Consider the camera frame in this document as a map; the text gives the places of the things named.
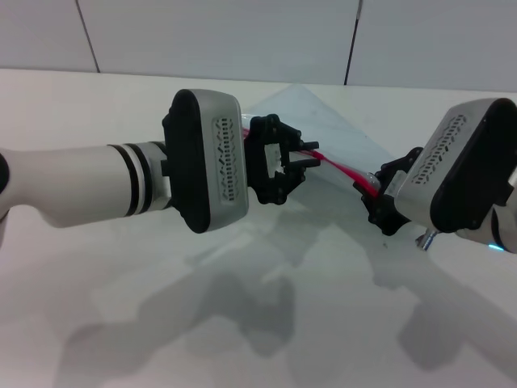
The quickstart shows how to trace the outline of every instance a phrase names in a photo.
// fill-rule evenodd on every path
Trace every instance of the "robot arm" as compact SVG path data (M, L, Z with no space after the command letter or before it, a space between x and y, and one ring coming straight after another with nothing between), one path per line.
M0 217L30 205L51 225L66 227L174 207L203 233L246 215L248 186L261 203L281 205L305 168L319 165L289 160L289 152L318 144L304 143L275 115L255 117L243 140L238 101L224 93L180 91L162 124L165 141L0 150ZM279 160L270 160L269 146Z
M517 253L517 107L481 99L450 109L422 148L387 163L369 221L392 235L408 221L427 236L462 238Z

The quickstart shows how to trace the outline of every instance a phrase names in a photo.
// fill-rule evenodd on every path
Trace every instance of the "metal screw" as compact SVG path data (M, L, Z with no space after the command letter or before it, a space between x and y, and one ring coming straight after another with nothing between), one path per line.
M438 232L436 230L427 229L426 233L421 235L419 238L415 240L417 243L418 249L422 251L427 251L429 247L431 246L433 240L435 239Z

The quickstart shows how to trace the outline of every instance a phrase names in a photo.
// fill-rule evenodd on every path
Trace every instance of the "black stripe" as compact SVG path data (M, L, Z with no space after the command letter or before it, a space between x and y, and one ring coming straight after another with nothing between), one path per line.
M501 234L499 233L499 218L496 214L495 210L492 210L492 237L494 237L494 242L497 244L498 247L501 247L506 252L510 252L507 250L507 248L504 246L501 240Z
M161 141L151 141L156 147L158 147L165 156L167 156L167 148L165 148L165 144L163 144Z
M117 151L119 151L120 156L126 163L126 167L129 171L129 179L131 180L131 201L129 202L129 209L126 213L125 217L132 216L137 211L138 206L138 174L135 165L133 164L131 157L128 154L128 151L124 149L121 145L113 145L108 144L108 146L113 147Z
M94 46L91 45L90 34L88 34L88 30L86 29L86 23L84 23L84 18L82 17L81 6L79 5L79 0L75 0L75 5L78 8L79 17L81 18L82 28L84 29L84 33L86 35L86 39L88 40L88 45L90 46L91 56L94 58L95 68L97 69L97 73L100 73L99 63L97 63L97 57L94 53Z
M147 163L144 153L136 144L126 144L137 155L138 161L142 165L142 172L144 173L144 204L142 210L138 214L145 213L149 210L151 202L153 202L153 176L151 175L151 167Z
M348 85L348 74L350 73L350 66L352 64L352 55L354 53L355 36L357 35L357 27L359 26L359 18L355 20L354 35L352 36L352 43L350 46L350 54L348 54L347 72L345 74L345 82L343 85Z

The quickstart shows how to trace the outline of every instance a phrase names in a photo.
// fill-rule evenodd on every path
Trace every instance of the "white table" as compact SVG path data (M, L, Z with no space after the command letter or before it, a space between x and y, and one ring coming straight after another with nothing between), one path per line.
M162 138L184 87L243 107L286 85L0 71L0 145ZM394 155L493 93L308 86ZM508 95L517 99L517 95ZM57 230L13 209L0 250L0 386L517 386L517 256L422 229L386 238L359 195L307 180L285 206L195 235L174 211Z

